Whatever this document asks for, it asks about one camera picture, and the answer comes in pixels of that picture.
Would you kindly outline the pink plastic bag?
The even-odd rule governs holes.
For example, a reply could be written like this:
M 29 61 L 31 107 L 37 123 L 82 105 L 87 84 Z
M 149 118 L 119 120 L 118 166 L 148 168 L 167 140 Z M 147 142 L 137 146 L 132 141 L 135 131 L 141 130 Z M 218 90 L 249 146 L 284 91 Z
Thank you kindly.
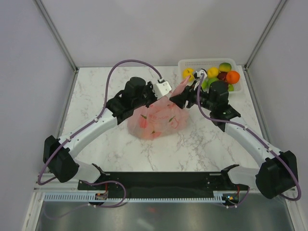
M 153 140 L 186 128 L 188 111 L 179 108 L 169 98 L 182 93 L 188 82 L 189 79 L 185 78 L 171 94 L 162 97 L 149 107 L 143 106 L 136 109 L 128 118 L 129 133 L 140 139 Z

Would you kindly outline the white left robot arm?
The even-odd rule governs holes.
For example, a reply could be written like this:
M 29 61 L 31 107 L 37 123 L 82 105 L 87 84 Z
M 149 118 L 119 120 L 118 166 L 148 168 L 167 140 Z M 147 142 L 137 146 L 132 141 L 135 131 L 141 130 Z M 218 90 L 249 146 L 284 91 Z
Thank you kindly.
M 77 173 L 85 173 L 84 179 L 99 190 L 105 185 L 105 177 L 94 165 L 77 163 L 75 157 L 92 141 L 107 130 L 118 126 L 133 115 L 134 110 L 150 106 L 161 98 L 158 84 L 132 77 L 125 88 L 106 103 L 103 113 L 70 134 L 55 138 L 50 135 L 44 142 L 43 162 L 55 179 L 67 182 Z

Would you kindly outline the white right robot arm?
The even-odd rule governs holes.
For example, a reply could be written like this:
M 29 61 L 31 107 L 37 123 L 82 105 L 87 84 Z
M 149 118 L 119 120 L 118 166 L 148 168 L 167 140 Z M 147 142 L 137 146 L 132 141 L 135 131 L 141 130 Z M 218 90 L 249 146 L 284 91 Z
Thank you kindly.
M 258 168 L 246 168 L 232 165 L 222 170 L 220 184 L 231 190 L 237 184 L 258 189 L 261 194 L 272 199 L 283 196 L 284 192 L 296 187 L 297 197 L 301 198 L 298 182 L 296 156 L 291 151 L 283 152 L 256 134 L 230 104 L 227 84 L 216 81 L 204 92 L 197 83 L 186 86 L 182 93 L 170 97 L 179 108 L 190 108 L 197 105 L 199 110 L 207 109 L 215 126 L 233 137 L 255 160 Z

